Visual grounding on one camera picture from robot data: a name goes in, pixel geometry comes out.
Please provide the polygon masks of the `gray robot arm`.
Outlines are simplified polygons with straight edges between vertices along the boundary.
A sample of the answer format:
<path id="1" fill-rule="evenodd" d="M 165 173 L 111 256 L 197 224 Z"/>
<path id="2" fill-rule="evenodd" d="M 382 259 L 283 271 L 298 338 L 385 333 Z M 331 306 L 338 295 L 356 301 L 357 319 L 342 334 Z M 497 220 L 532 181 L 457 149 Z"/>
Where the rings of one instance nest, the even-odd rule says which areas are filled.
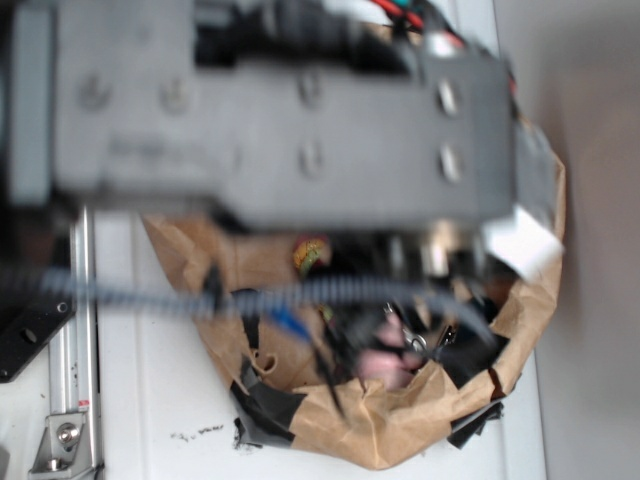
<path id="1" fill-rule="evenodd" d="M 350 1 L 1 5 L 1 201 L 22 215 L 195 210 L 532 280 L 563 252 L 555 167 L 509 62 L 432 6 L 384 28 Z"/>

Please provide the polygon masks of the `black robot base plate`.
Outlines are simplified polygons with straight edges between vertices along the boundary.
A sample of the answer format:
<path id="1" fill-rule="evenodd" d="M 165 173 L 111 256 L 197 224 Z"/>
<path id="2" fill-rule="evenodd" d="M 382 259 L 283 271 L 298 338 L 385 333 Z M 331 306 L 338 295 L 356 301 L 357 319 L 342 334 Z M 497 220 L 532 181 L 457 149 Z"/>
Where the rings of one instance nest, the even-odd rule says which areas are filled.
<path id="1" fill-rule="evenodd" d="M 40 213 L 1 207 L 1 382 L 10 383 L 74 312 L 66 293 L 37 287 L 47 270 L 71 267 L 70 234 Z"/>

